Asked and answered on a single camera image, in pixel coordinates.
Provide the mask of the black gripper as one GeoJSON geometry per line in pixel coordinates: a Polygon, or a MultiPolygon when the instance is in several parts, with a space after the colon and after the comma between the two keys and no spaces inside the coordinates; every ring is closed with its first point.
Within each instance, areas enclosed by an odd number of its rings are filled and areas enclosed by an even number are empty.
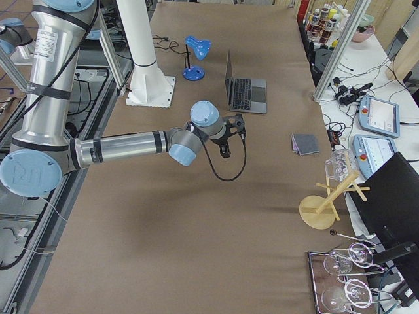
{"type": "Polygon", "coordinates": [[[220,155],[223,158],[230,158],[228,139],[233,135],[239,135],[244,145],[246,141],[245,122],[241,114],[222,117],[222,122],[221,130],[215,135],[211,135],[210,139],[219,145],[220,155]]]}

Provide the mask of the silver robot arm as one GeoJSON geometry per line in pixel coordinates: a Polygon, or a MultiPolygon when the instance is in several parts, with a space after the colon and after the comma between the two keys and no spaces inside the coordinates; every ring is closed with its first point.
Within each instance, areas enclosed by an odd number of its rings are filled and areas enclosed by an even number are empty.
{"type": "Polygon", "coordinates": [[[168,153],[190,165],[212,141],[223,157],[228,140],[246,136],[242,115],[221,116],[209,101],[191,108],[191,119],[180,128],[95,139],[64,135],[73,79],[81,43],[100,18],[99,1],[35,1],[32,9],[39,29],[31,78],[27,85],[22,127],[12,135],[10,152],[1,162],[1,183],[23,197],[42,197],[62,177],[92,164],[168,153]]]}

